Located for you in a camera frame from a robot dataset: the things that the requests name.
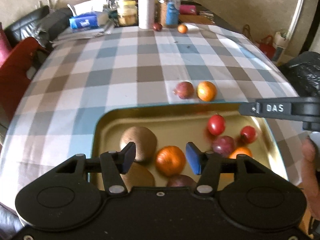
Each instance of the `white cable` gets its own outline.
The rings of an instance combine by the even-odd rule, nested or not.
[[[294,11],[294,14],[293,14],[293,17],[292,17],[292,21],[291,21],[291,24],[290,24],[290,27],[288,29],[288,32],[287,32],[287,36],[286,38],[287,39],[291,39],[292,38],[292,35],[296,29],[296,26],[297,26],[297,23],[298,23],[298,20],[299,20],[299,17],[300,17],[300,13],[301,13],[301,10],[302,10],[302,6],[303,6],[303,2],[304,0],[298,0],[297,2],[297,6],[296,6],[296,9]]]

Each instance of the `potato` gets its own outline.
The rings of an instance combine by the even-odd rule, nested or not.
[[[133,126],[125,130],[120,138],[120,149],[122,150],[128,142],[136,143],[134,160],[137,162],[149,161],[156,152],[157,138],[146,127]]]
[[[133,186],[154,187],[156,184],[151,172],[138,163],[132,163],[128,173],[120,175],[128,191],[130,191]]]

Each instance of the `white water bottle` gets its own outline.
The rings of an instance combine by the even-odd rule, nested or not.
[[[138,0],[139,28],[152,29],[155,21],[155,0]]]

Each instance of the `pink box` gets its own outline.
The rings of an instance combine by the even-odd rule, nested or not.
[[[182,4],[180,5],[179,13],[187,14],[187,15],[197,15],[196,6],[189,5],[189,4]]]

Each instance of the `yellow lid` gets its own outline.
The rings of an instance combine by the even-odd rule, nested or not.
[[[126,5],[136,5],[136,1],[119,1],[118,4],[120,6],[126,6]]]

